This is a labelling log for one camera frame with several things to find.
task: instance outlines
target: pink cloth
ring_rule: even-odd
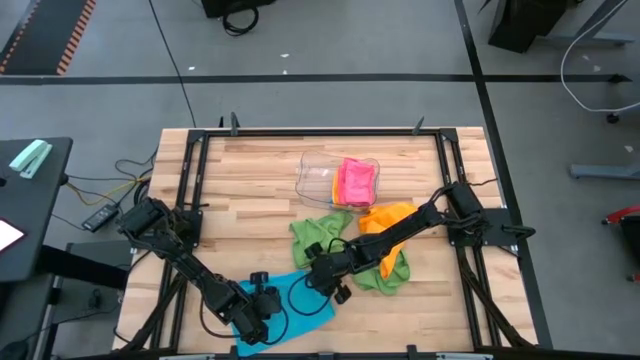
[[[356,159],[345,158],[338,172],[340,204],[369,206],[374,203],[375,166]]]

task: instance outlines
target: wooden table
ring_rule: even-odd
[[[457,131],[469,182],[495,178],[483,129],[466,127]],[[187,132],[166,129],[160,140],[149,195],[170,207],[176,199]],[[403,201],[420,205],[442,186],[433,137],[214,138],[209,145],[202,194],[202,203],[210,206],[203,208],[201,245],[195,251],[212,271],[240,281],[254,271],[280,274],[295,270],[289,224],[329,213],[302,205],[294,190],[300,157],[307,150],[377,159],[379,204]],[[196,168],[198,153],[196,148],[191,169]],[[450,152],[448,159],[453,168]],[[190,183],[187,199],[192,189]],[[474,190],[485,207],[501,206],[496,182]],[[444,209],[445,200],[441,198],[437,205]],[[357,235],[354,221],[343,237]],[[521,335],[535,343],[516,258],[494,247],[483,251],[496,304]],[[271,352],[405,352],[407,344],[416,344],[419,351],[472,350],[460,274],[446,229],[438,227],[419,234],[407,242],[406,254],[411,280],[396,296],[361,291],[347,277],[353,296],[344,305],[334,304],[335,319],[319,330],[275,346]],[[133,336],[155,305],[162,268],[163,261],[149,256],[130,275],[118,325],[118,332],[125,338]],[[199,292],[190,285],[180,353],[228,353],[233,340],[212,338],[200,326],[199,301]],[[484,311],[479,301],[476,306],[483,342],[489,344]],[[167,314],[161,346],[168,343],[172,310]],[[231,331],[209,312],[205,321],[218,333]],[[123,343],[116,339],[114,348],[121,346]]]

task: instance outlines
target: gray floor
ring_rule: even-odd
[[[10,11],[0,14],[0,41],[9,37],[27,1],[10,3]],[[519,55],[488,46],[494,7],[477,14],[482,3],[464,1],[485,74],[559,73],[564,49],[535,44]],[[599,3],[585,1],[554,32],[575,31]],[[255,32],[235,39],[193,2],[154,4],[183,74],[471,73],[448,0],[279,0],[261,12]],[[639,10],[640,2],[630,1],[607,30],[640,38],[634,18]],[[637,73],[639,49],[581,48],[567,73]],[[98,0],[68,76],[173,74],[146,0]],[[631,84],[571,87],[593,106],[640,98]],[[629,162],[636,152],[624,146],[640,149],[640,116],[606,124],[602,114],[580,109],[557,83],[492,83],[488,90],[523,217],[538,230],[531,248],[555,347],[640,354],[640,288],[624,280],[637,264],[618,234],[600,225],[607,213],[637,203],[640,188],[567,175],[571,163]],[[200,126],[216,126],[231,111],[243,126],[411,125],[423,115],[431,126],[484,125],[473,83],[201,84],[188,85],[187,93]],[[5,86],[0,109],[0,138],[71,136],[68,172],[85,176],[115,175],[117,159],[146,159],[162,128],[190,126],[178,85]],[[113,184],[80,185],[106,191]],[[61,190],[57,215],[79,223],[91,211]],[[112,238],[113,231],[88,236],[52,220],[46,242],[64,247]],[[113,326],[68,324],[56,353],[104,353]]]

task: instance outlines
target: plastic bin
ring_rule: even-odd
[[[321,154],[315,151],[307,151],[302,154],[298,169],[296,193],[298,193],[304,205],[325,209],[366,211],[369,206],[375,203],[380,173],[380,164],[375,159],[358,159],[360,162],[374,166],[373,202],[367,206],[356,206],[333,201],[334,177],[344,159],[344,157]]]

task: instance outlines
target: blue cloth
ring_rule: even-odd
[[[272,346],[282,344],[300,335],[313,331],[326,324],[329,320],[333,319],[333,317],[335,316],[335,312],[330,302],[329,304],[327,304],[327,306],[324,307],[324,309],[322,309],[322,311],[313,316],[300,315],[293,311],[293,309],[289,306],[287,294],[289,292],[291,284],[293,284],[293,282],[298,280],[299,278],[303,277],[306,273],[306,271],[296,271],[287,275],[269,276],[269,282],[267,282],[265,285],[275,286],[276,288],[278,288],[278,291],[280,292],[282,307],[287,311],[287,314],[289,315],[289,327],[287,329],[287,333],[284,335],[282,340],[275,345],[265,345],[263,343],[247,345],[247,343],[245,343],[244,341],[236,338],[238,355],[251,356],[253,354],[257,354],[261,351],[269,349]],[[251,285],[247,280],[240,281],[240,286],[250,294],[255,291],[255,286]],[[326,300],[327,298],[322,296],[319,292],[315,291],[314,289],[307,288],[304,285],[304,280],[298,281],[298,283],[293,287],[293,290],[291,291],[291,302],[293,303],[293,306],[295,306],[296,309],[301,312],[313,312],[319,309]],[[281,311],[277,314],[271,315],[271,319],[265,320],[265,323],[269,327],[268,341],[275,341],[280,337],[280,335],[282,335],[282,331],[285,327],[284,313]],[[233,333],[237,335],[238,332],[236,328],[233,326],[232,328]]]

